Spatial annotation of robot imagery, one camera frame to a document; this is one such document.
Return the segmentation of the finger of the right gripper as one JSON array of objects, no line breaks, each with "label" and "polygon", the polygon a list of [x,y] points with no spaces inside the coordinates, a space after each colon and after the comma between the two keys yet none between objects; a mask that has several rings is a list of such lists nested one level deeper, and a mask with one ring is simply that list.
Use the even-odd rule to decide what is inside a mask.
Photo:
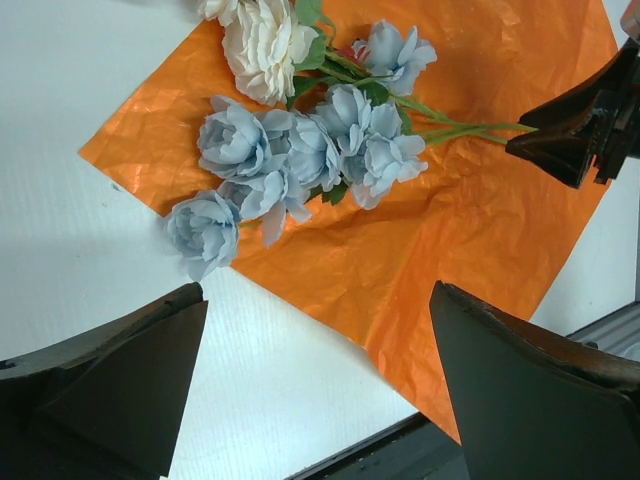
[{"label": "finger of the right gripper", "polygon": [[[624,44],[639,45],[639,42],[629,38]],[[595,111],[597,98],[590,82],[592,76],[560,96],[527,111],[519,122],[535,128],[540,134],[569,130],[573,136],[590,136],[603,119]]]},{"label": "finger of the right gripper", "polygon": [[536,139],[517,137],[509,140],[507,153],[527,160],[559,182],[579,188],[600,153],[600,147],[584,139]]}]

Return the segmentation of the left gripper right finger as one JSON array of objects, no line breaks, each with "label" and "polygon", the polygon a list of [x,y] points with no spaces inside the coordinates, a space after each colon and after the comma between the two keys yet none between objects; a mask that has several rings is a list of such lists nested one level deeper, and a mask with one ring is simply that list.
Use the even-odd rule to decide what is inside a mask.
[{"label": "left gripper right finger", "polygon": [[429,309],[470,478],[638,478],[638,362],[453,284]]}]

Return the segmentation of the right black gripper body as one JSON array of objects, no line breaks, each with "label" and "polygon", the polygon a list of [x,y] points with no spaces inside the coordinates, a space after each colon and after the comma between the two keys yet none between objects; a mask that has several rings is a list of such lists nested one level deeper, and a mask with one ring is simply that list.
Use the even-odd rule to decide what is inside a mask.
[{"label": "right black gripper body", "polygon": [[615,180],[627,157],[639,158],[639,45],[624,44],[591,78],[596,127],[595,183]]}]

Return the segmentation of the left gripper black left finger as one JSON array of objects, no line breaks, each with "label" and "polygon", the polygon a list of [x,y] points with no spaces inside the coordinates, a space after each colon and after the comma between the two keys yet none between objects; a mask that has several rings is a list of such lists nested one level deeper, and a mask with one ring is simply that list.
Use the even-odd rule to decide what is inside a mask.
[{"label": "left gripper black left finger", "polygon": [[4,479],[168,476],[208,303],[189,283],[1,363]]}]

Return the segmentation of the dark orange tissue paper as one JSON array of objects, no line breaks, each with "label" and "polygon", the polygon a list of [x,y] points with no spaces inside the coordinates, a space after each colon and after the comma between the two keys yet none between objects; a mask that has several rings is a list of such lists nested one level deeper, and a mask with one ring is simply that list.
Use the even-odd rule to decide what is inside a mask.
[{"label": "dark orange tissue paper", "polygon": [[[327,1],[344,45],[385,19],[417,27],[437,62],[417,96],[468,122],[513,122],[586,80],[617,49],[599,1]],[[198,130],[215,94],[235,97],[222,28],[200,24],[82,147],[81,156],[153,210],[217,180],[198,167]],[[424,153],[428,170],[372,210],[312,201],[265,247],[243,230],[237,271],[362,346],[390,384],[457,432],[429,312],[434,284],[456,284],[529,319],[605,187],[569,188],[479,138]]]}]

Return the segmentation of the pink and blue flower bouquet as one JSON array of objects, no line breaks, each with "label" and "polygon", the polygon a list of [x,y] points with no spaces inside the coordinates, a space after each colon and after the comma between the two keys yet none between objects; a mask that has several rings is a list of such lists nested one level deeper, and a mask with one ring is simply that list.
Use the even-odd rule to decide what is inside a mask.
[{"label": "pink and blue flower bouquet", "polygon": [[309,43],[315,63],[288,74],[287,106],[251,112],[217,95],[198,133],[200,167],[220,180],[176,204],[168,235],[189,276],[201,280],[237,257],[240,234],[258,226],[265,246],[288,219],[306,222],[313,199],[336,205],[346,195],[375,208],[398,183],[428,167],[428,146],[465,136],[500,142],[505,123],[457,122],[413,97],[435,62],[416,30],[402,35],[376,22],[364,40],[337,51]]}]

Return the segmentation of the white and pink flower stem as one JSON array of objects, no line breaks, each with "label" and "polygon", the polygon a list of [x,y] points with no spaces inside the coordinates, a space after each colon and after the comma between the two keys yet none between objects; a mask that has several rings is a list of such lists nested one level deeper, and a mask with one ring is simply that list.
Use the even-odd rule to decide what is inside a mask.
[{"label": "white and pink flower stem", "polygon": [[325,86],[325,102],[336,109],[373,108],[367,89],[377,84],[337,49],[321,1],[199,1],[197,14],[222,27],[223,55],[243,96],[292,112],[300,97]]}]

